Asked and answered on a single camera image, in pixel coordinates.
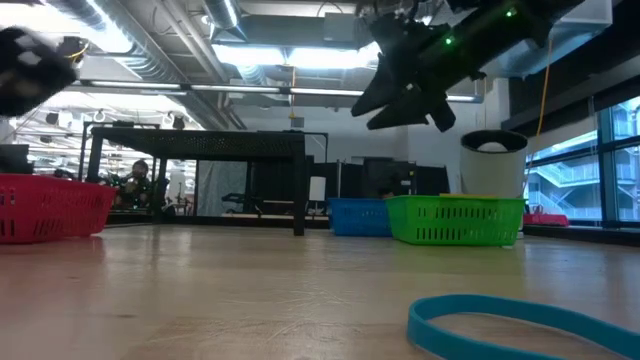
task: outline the teal rubber band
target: teal rubber band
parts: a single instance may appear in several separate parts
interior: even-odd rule
[[[409,308],[407,338],[445,359],[560,359],[473,340],[429,323],[457,313],[504,316],[550,326],[583,337],[631,359],[640,359],[640,334],[575,311],[485,295],[445,295],[417,300]]]

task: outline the red object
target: red object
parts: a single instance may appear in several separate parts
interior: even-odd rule
[[[524,214],[522,222],[525,225],[569,226],[569,219],[566,215]]]
[[[37,175],[0,174],[0,243],[53,241],[104,229],[116,189]]]

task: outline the black metal table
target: black metal table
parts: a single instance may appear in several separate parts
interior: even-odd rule
[[[252,133],[231,131],[187,131],[134,128],[93,128],[87,181],[98,179],[102,143],[121,144],[160,159],[158,183],[166,179],[167,161],[247,161],[291,162],[294,165],[293,233],[304,235],[306,178],[305,138],[295,133]],[[164,190],[155,191],[154,204],[160,206]]]

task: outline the green basket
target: green basket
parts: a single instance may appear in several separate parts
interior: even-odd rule
[[[414,245],[510,246],[524,199],[398,196],[386,200],[393,237]]]

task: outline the plastic basket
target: plastic basket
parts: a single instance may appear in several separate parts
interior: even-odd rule
[[[414,245],[513,245],[523,199],[398,196],[386,200],[393,237]]]
[[[0,175],[0,243],[89,236],[104,229],[116,189],[35,175]]]
[[[391,237],[384,200],[329,199],[333,232],[338,236]]]

